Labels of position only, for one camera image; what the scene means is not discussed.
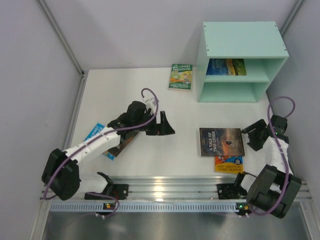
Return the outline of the yellow 130-Storey Treehouse book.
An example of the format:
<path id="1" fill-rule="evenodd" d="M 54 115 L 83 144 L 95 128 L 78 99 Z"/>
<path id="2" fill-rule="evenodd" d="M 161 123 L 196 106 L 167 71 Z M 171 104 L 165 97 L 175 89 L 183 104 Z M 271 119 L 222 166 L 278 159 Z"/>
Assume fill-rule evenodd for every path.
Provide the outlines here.
<path id="1" fill-rule="evenodd" d="M 242 156 L 215 156 L 214 171 L 225 174 L 238 174 L 244 171 Z"/>

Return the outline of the Animal Farm book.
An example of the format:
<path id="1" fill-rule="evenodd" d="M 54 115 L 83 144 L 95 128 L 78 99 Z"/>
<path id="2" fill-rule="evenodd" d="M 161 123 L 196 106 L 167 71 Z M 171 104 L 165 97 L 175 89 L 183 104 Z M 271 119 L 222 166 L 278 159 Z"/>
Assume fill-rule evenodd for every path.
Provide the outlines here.
<path id="1" fill-rule="evenodd" d="M 242 58 L 211 58 L 207 76 L 246 76 L 246 66 Z"/>

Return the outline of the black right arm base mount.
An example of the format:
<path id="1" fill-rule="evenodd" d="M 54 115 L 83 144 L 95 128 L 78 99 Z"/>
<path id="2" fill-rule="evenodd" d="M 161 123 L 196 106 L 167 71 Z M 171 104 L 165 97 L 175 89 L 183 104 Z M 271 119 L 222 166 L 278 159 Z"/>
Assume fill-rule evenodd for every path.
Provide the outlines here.
<path id="1" fill-rule="evenodd" d="M 247 190 L 241 186 L 241 182 L 247 173 L 238 173 L 234 183 L 217 184 L 217 193 L 219 200 L 239 200 L 247 197 Z"/>

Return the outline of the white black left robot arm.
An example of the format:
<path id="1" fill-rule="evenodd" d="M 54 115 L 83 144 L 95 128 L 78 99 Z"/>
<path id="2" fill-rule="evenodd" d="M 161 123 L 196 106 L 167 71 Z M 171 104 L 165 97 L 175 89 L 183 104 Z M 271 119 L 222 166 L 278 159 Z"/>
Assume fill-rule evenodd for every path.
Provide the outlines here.
<path id="1" fill-rule="evenodd" d="M 83 166 L 139 132 L 145 132 L 148 136 L 176 133 L 169 124 L 166 113 L 159 111 L 158 104 L 133 101 L 126 112 L 91 138 L 65 150 L 56 148 L 49 154 L 41 177 L 46 185 L 43 199 L 53 198 L 47 195 L 48 191 L 52 191 L 62 201 L 76 194 L 83 194 L 86 200 L 116 199 L 122 188 L 101 171 L 86 175 Z"/>

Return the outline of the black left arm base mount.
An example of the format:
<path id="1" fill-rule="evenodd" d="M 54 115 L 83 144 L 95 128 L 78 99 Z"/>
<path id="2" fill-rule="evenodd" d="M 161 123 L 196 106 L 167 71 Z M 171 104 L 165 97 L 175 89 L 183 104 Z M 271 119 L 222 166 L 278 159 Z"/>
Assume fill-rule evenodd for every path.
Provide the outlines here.
<path id="1" fill-rule="evenodd" d="M 115 183 L 108 175 L 97 172 L 97 174 L 103 178 L 106 183 L 105 187 L 101 192 L 89 191 L 84 195 L 85 200 L 109 200 L 109 197 L 115 198 L 117 200 L 125 200 L 128 196 L 129 185 Z"/>

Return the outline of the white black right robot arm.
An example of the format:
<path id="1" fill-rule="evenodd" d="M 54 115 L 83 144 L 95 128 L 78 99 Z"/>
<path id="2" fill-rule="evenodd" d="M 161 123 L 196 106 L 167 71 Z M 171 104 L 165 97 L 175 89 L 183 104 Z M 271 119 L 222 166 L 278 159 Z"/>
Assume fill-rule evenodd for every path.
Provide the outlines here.
<path id="1" fill-rule="evenodd" d="M 253 207 L 267 212 L 275 206 L 270 214 L 282 219 L 298 194 L 302 180 L 293 175 L 289 166 L 289 138 L 285 135 L 288 120 L 273 115 L 270 122 L 266 124 L 261 119 L 241 131 L 248 135 L 250 148 L 264 151 L 265 166 L 258 176 L 245 171 L 238 173 L 234 187 L 238 196 Z"/>

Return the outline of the A Tale of Two Cities book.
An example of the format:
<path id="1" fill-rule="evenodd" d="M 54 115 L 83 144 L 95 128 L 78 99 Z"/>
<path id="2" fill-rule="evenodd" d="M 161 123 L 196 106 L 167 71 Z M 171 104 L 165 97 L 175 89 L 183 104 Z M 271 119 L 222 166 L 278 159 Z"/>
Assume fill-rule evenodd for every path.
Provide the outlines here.
<path id="1" fill-rule="evenodd" d="M 240 128 L 200 128 L 201 157 L 243 157 L 245 149 Z"/>

